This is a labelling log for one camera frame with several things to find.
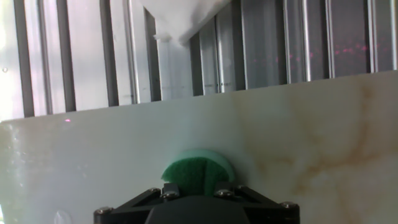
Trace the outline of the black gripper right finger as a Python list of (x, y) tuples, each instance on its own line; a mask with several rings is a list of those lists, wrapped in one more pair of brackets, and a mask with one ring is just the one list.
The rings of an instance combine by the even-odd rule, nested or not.
[(237, 205), (249, 223), (300, 224), (298, 204), (275, 202), (247, 186), (218, 182), (213, 195)]

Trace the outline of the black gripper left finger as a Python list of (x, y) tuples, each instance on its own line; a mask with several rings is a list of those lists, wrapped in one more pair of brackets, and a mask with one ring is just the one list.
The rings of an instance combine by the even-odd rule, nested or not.
[(150, 188), (119, 207), (101, 207), (93, 213), (94, 224), (145, 224), (158, 205), (180, 198), (177, 184), (164, 184), (162, 189)]

